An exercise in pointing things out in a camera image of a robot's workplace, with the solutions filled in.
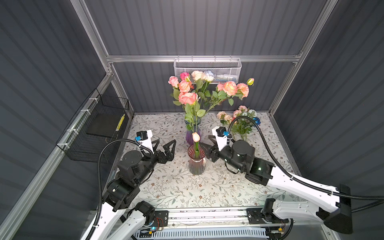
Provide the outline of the pink cream spray rose stem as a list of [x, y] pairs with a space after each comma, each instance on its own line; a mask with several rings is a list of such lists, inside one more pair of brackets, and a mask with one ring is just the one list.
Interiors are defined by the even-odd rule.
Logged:
[[179, 102], [180, 93], [194, 93], [192, 82], [179, 81], [179, 79], [175, 76], [171, 76], [168, 80], [168, 83], [173, 88], [172, 97], [174, 98], [173, 104], [176, 106], [183, 107]]

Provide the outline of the peach spray rose branch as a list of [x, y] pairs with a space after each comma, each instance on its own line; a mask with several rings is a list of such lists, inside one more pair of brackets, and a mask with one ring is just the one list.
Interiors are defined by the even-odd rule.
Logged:
[[230, 106], [234, 104], [234, 98], [243, 100], [250, 94], [250, 87], [255, 83], [254, 78], [249, 78], [246, 83], [236, 84], [234, 81], [229, 81], [224, 84], [218, 84], [214, 90], [208, 90], [208, 87], [202, 90], [203, 108], [206, 112], [210, 112], [216, 106], [221, 105], [225, 101]]

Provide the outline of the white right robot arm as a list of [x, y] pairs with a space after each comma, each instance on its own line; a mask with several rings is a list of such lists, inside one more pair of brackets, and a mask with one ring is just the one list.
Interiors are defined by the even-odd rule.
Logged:
[[205, 143], [201, 146], [212, 162], [223, 160], [238, 172], [244, 173], [250, 182], [280, 189], [304, 199], [295, 203], [278, 201], [274, 198], [266, 199], [260, 213], [265, 222], [286, 219], [309, 220], [321, 222], [341, 234], [353, 233], [351, 200], [337, 196], [351, 192], [346, 185], [326, 186], [297, 175], [288, 176], [273, 163], [257, 158], [255, 148], [242, 140], [229, 146], [226, 140], [221, 138], [212, 146]]

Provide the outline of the white rose stem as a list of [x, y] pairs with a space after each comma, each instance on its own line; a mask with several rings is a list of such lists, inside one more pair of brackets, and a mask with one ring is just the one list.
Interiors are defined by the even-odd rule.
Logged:
[[211, 83], [215, 79], [215, 75], [211, 71], [204, 72], [203, 80]]

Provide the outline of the red glass vase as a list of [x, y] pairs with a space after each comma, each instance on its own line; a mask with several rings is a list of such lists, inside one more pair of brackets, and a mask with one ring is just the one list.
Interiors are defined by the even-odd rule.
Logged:
[[193, 175], [201, 175], [206, 169], [206, 154], [201, 146], [199, 146], [199, 155], [196, 155], [195, 145], [188, 148], [189, 170]]

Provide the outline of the hot pink rose stem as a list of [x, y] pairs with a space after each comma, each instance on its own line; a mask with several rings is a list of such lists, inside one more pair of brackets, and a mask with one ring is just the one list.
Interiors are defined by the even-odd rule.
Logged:
[[187, 73], [187, 72], [181, 73], [180, 77], [181, 77], [182, 81], [185, 81], [185, 82], [190, 82], [191, 81], [190, 74]]

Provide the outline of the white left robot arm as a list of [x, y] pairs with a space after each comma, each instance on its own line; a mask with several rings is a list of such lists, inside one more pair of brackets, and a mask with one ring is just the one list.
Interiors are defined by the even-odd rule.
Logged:
[[140, 185], [152, 176], [155, 166], [174, 159], [177, 142], [172, 140], [162, 151], [152, 151], [137, 140], [118, 139], [107, 144], [103, 151], [121, 142], [131, 143], [139, 150], [128, 153], [128, 160], [120, 163], [120, 171], [107, 183], [106, 189], [102, 186], [101, 160], [98, 160], [98, 206], [93, 221], [81, 237], [83, 240], [128, 240], [143, 227], [150, 232], [159, 228], [154, 206], [146, 201], [133, 208], [130, 205], [139, 194]]

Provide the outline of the small pink tulip stem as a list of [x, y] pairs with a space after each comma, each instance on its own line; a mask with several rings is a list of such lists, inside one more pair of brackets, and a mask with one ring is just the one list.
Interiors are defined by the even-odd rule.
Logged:
[[199, 142], [201, 140], [201, 137], [197, 132], [194, 132], [192, 134], [192, 137], [193, 137], [193, 141], [194, 141], [194, 158], [199, 159], [200, 158]]

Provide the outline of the blue purple glass vase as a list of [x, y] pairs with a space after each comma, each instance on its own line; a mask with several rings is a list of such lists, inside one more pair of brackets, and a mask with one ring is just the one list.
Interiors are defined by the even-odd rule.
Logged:
[[197, 117], [193, 125], [187, 120], [185, 120], [185, 124], [187, 128], [186, 141], [189, 145], [192, 145], [194, 143], [193, 133], [198, 133], [199, 135], [201, 134], [201, 131], [200, 131], [201, 118]]

